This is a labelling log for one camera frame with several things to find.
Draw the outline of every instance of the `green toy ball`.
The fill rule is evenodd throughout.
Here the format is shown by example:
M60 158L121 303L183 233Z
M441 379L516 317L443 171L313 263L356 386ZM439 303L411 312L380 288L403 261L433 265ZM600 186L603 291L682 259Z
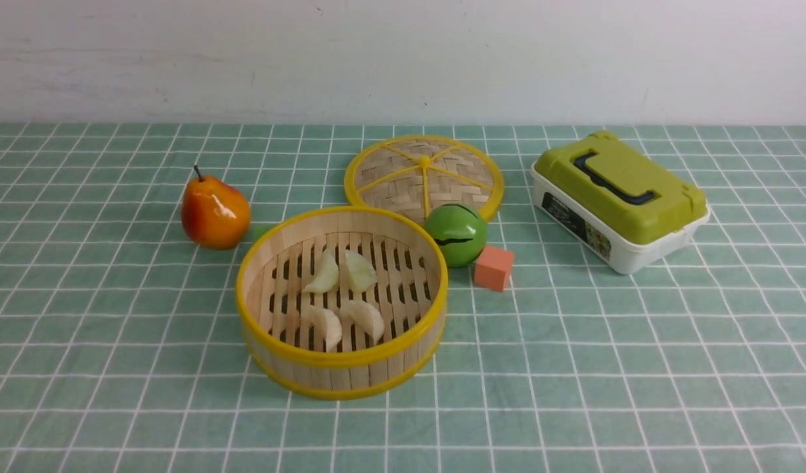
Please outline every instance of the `green toy ball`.
M487 245L487 222L467 204L443 204L432 210L423 228L441 248L448 267L467 266Z

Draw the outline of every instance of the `yellow rim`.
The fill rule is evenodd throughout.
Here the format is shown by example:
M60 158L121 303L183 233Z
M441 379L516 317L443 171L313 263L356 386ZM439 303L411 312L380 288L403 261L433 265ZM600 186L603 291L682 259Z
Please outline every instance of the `yellow rim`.
M397 150L396 148L393 147L394 143L399 143L400 141L417 140L417 139L443 141L443 143L451 144L453 145L453 147L447 150L442 150L441 152L437 153L435 156L433 156L432 159L430 159L430 164L424 167L418 165L418 159L415 158L414 156L409 156L407 153L401 152L400 150ZM381 177L381 179L377 179L374 182L369 183L369 185L364 186L363 188L357 188L357 185L355 185L355 173L357 173L357 170L361 165L361 162L364 161L364 159L367 158L367 156L372 155L373 152L376 152L376 150L380 148L385 148L388 150L392 150L393 152L400 153L400 155L411 160L412 162L411 167L394 171L388 176ZM436 168L432 165L432 162L435 162L436 158L439 158L449 150L458 148L466 150L469 153L472 153L472 155L474 155L476 158L480 159L481 162L484 163L484 166L487 168L488 171L490 171L490 175L493 176L493 186L485 185L485 183L479 183L475 180L469 179L468 177L459 176L456 173L451 173L451 171ZM430 206L428 195L429 188L427 187L428 180L426 176L426 171L429 169L436 171L437 173L444 173L456 177L457 179L463 180L467 183L471 183L471 185L477 185L483 189L487 189L488 191L490 191L490 198L488 198L484 206L482 206L481 209L478 210L478 213L481 213L481 218L483 218L484 221L491 221L491 219L493 219L496 216L496 212L499 211L499 206L501 206L502 197L504 196L504 179L502 177L502 171L499 170L499 166L497 166L496 163L493 162L492 159L490 159L490 156L484 154L478 148L470 146L466 143L462 143L462 141L453 140L452 138L438 137L438 135L407 135L406 137L396 137L391 138L390 140L387 141L381 141L381 143L375 143L362 150L359 154L355 156L355 158L353 158L353 161L351 161L351 163L347 166L347 170L345 171L345 196L347 197L347 201L352 206L373 208L370 207L367 204L367 202L365 202L361 198L361 192L365 191L366 189L369 189L374 185L377 185L378 183L381 183L386 179L391 179L391 177L397 176L399 174L408 173L409 171L416 171L418 169L420 169L421 173L423 174L424 207L426 207L426 209L424 210L424 218L429 216L429 206Z
M424 354L423 359L417 362L417 365L412 366L410 369L403 371L403 374L400 374L396 378L391 380L385 381L383 383L375 384L375 386L371 386L369 388L363 388L358 390L320 390L320 389L313 389L307 388L303 386L303 384L294 383L292 381L286 380L283 377L277 375L273 369L271 369L268 365L266 365L259 356L254 353L252 347L250 347L250 343L246 336L246 346L248 347L248 351L250 352L250 356L259 366L259 369L262 370L265 375L267 375L271 380L280 384L284 388L291 390L291 392L296 392L300 395L306 395L309 397L314 397L316 399L323 399L325 401L348 401L352 399L359 399L362 397L369 397L371 395L378 395L379 393L386 392L387 390L394 389L400 384L405 383L409 379L411 379L415 374L418 373L427 363L429 360L432 359L432 356L438 350L438 346L441 345L441 339L444 336L444 329L447 326L447 320L444 318L443 323L441 324L441 332L438 332L438 338L432 347L429 348L429 351Z
M432 306L426 311L426 314L423 314L423 317L420 318L420 321L414 324L414 327L411 327L408 332L403 333L403 335L397 336L393 340L385 342L385 344L378 345L376 347L366 348L364 350L357 350L355 352L347 352L347 353L324 353L324 352L311 352L309 350L304 350L298 347L294 347L289 344L285 344L285 342L281 342L279 338L274 338L274 336L268 335L268 332L259 327L259 324L254 320L254 318L250 315L248 311L248 306L246 305L246 300L244 300L244 296L242 294L241 288L244 285L244 272L246 272L246 268L253 258L253 255L256 254L256 250L265 242L267 242L271 237L280 233L283 228L288 227L291 224L295 224L299 221L303 221L303 219L309 219L318 215L328 215L334 214L338 212L369 212L376 215L384 215L389 218L396 219L397 221L403 222L403 224L408 225L417 233L423 237L424 240L429 244L432 251L435 252L435 255L438 257L439 261L439 271L441 271L441 282L439 283L438 291L435 296L435 299L432 300ZM435 241L426 233L420 225L415 224L410 219L403 217L402 215L395 214L393 212L389 212L388 210L383 209L376 209L373 207L351 207L351 206L339 206L339 207L328 207L326 209L318 209L318 210L311 210L310 212L306 212L301 215L297 215L292 217L291 219L287 219L283 221L281 224L277 225L276 227L268 230L268 233L265 233L262 238L257 240L254 245L248 250L247 254L244 256L242 260L242 264L240 266L240 270L238 270L238 277L236 279L236 288L235 288L235 296L236 296L236 305L238 307L238 311L240 312L240 317L242 318L242 322L244 326L248 327L249 330L252 331L254 338L264 347L268 348L271 353L276 354L277 356L284 357L290 361L301 363L302 365L309 365L315 368L351 368L354 365L369 365L370 363L375 363L378 361L382 361L387 359L387 357L400 353L411 345L415 344L424 333L432 327L436 320L438 320L439 316L441 315L442 309L447 305L447 287L449 285L449 272L447 271L447 263L444 260L444 256L441 253L441 248L438 248L438 245Z

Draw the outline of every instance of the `woven bamboo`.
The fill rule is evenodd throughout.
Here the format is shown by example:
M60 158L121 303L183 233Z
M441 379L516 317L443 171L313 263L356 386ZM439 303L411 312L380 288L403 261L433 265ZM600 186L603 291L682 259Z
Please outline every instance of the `woven bamboo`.
M403 215L418 225L442 204L475 207L493 218L504 194L496 165L480 150L444 137L400 137L373 145L351 163L345 192L354 206Z
M327 248L340 283L326 294L301 293ZM371 261L378 284L349 290L344 251ZM305 395L343 399L375 394L408 379L437 347L445 322L448 276L442 255L417 225L384 210L316 210L269 231L246 255L237 282L244 335L261 368ZM324 335L301 320L301 308L361 298L379 309L385 332L376 342L341 317L342 341L327 353Z

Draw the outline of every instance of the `plastic storage box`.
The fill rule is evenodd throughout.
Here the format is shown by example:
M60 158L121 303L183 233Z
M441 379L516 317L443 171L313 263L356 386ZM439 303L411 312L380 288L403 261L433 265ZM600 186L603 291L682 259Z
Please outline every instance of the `plastic storage box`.
M531 176L535 205L622 275L688 245L709 221L697 186L609 131L547 150Z

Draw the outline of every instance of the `white plastic container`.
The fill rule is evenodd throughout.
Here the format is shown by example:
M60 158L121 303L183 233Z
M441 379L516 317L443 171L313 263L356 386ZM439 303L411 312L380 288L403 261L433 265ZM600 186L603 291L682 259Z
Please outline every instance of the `white plastic container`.
M676 233L668 233L647 245L636 245L625 240L578 201L537 173L533 166L531 176L534 179L532 195L535 206L546 212L561 227L573 233L599 258L607 261L615 272L622 275L632 275L643 267L684 248L691 242L694 231L709 221L711 216L707 204L706 215L692 221Z

